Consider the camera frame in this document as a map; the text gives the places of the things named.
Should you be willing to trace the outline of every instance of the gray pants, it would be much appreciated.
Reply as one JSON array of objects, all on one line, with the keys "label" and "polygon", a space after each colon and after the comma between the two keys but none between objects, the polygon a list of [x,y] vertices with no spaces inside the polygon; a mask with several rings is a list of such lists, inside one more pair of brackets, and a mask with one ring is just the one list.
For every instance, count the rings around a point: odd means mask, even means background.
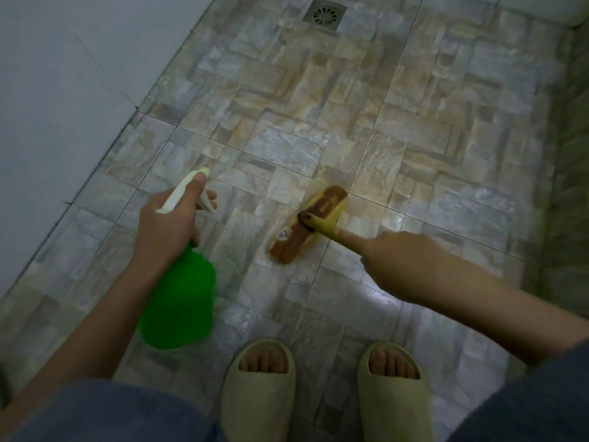
[{"label": "gray pants", "polygon": [[[170,394],[87,380],[57,393],[13,441],[225,441],[219,426]],[[589,342],[507,385],[449,439],[589,440]]]}]

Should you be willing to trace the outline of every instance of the floor drain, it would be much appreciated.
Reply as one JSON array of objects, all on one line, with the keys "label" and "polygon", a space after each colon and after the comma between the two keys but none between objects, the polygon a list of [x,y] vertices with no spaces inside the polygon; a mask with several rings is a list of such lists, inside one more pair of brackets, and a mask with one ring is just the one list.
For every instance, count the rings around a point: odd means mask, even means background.
[{"label": "floor drain", "polygon": [[313,0],[303,21],[335,31],[344,12],[346,12],[346,6],[326,0]]}]

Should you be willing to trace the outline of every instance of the beige slipper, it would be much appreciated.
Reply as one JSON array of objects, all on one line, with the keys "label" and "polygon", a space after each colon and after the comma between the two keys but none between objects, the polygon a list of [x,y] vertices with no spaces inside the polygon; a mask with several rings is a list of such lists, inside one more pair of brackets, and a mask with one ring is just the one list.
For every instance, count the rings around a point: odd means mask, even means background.
[{"label": "beige slipper", "polygon": [[[243,356],[268,343],[282,347],[288,359],[285,374],[239,370]],[[256,341],[243,349],[229,368],[223,385],[221,427],[229,442],[286,441],[295,401],[295,361],[284,344],[273,339]]]},{"label": "beige slipper", "polygon": [[[420,379],[373,375],[368,359],[372,349],[379,347],[392,347],[407,356],[417,366]],[[423,372],[403,348],[393,343],[376,342],[364,352],[358,366],[358,397],[364,442],[433,440],[431,392]]]}]

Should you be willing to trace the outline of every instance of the person's left hand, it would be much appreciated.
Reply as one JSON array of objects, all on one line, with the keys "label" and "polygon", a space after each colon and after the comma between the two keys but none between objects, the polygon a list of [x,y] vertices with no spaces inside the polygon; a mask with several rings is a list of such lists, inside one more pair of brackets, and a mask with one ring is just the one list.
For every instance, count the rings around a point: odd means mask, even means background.
[{"label": "person's left hand", "polygon": [[[191,243],[198,246],[200,232],[194,225],[198,198],[204,191],[207,178],[203,173],[195,175],[186,186],[186,191],[176,208],[168,214],[158,214],[173,189],[152,195],[141,208],[139,230],[135,250],[129,265],[140,265],[143,269],[167,270]],[[215,192],[207,190],[210,200],[217,198]]]}]

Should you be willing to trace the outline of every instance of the forearm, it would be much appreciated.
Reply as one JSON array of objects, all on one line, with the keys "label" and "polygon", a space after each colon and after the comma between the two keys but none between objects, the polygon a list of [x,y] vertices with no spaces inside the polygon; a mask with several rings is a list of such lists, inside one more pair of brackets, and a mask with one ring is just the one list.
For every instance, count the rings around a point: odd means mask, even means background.
[{"label": "forearm", "polygon": [[535,365],[562,355],[589,338],[589,321],[467,263],[430,308],[487,335],[524,362]]},{"label": "forearm", "polygon": [[74,381],[112,378],[161,274],[130,265],[0,415],[7,436],[43,399]]}]

